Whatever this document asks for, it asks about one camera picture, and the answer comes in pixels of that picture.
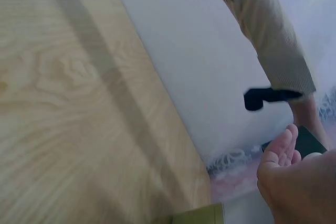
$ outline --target fingers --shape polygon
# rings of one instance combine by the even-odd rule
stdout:
[[[293,158],[292,158],[292,165],[300,162],[302,160],[301,154],[298,150],[294,150]]]
[[[285,160],[284,162],[279,161],[280,166],[290,166],[292,164],[296,139],[299,134],[298,128],[294,124],[288,125],[287,129],[289,129],[290,132],[292,133],[292,139],[291,139],[291,143],[289,144],[289,146],[285,150],[285,153],[283,154],[284,157],[280,157],[280,160]]]
[[[257,172],[258,178],[271,168],[291,165],[293,157],[296,161],[299,159],[295,152],[297,136],[297,127],[290,124],[283,133],[268,145],[261,158]]]

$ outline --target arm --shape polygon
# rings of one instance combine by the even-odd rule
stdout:
[[[279,0],[224,2],[257,51],[258,60],[272,88],[303,94],[303,99],[289,103],[295,123],[305,126],[327,147],[328,140],[312,95],[316,88],[305,53]]]

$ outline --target light wooden surface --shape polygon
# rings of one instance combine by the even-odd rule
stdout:
[[[0,223],[148,223],[207,204],[120,0],[0,0]]]

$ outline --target green object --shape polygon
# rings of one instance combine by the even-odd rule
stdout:
[[[223,206],[214,204],[174,216],[157,218],[152,224],[224,224]]]

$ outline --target beige sleeve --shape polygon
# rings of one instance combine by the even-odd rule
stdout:
[[[274,89],[301,92],[316,88],[305,53],[279,0],[224,0],[251,41]]]

